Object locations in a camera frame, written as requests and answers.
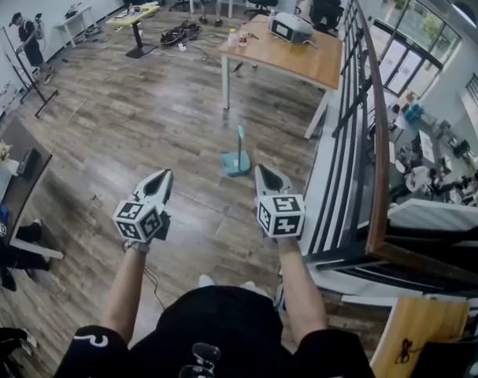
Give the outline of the person's left hand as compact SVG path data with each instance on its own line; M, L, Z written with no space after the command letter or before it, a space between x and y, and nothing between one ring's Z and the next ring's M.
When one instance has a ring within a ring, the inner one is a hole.
M127 251L129 249L136 250L142 254L148 254L150 252L150 244L149 243L143 243L143 242L137 242L137 241L125 241L122 244L122 248L124 251Z

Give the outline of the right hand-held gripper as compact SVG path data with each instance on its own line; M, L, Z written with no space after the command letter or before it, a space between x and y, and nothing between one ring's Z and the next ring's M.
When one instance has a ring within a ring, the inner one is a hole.
M301 195L288 194L291 179L281 171L259 164L255 167L257 221L264 234L272 239L298 237L305 221L305 203Z

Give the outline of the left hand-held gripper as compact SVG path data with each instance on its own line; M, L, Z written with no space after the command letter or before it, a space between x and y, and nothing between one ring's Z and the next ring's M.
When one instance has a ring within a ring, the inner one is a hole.
M171 192L171 170L163 169L141 180L134 190L137 198L121 201L113 213L121 238L138 243L165 241L170 226L165 205Z

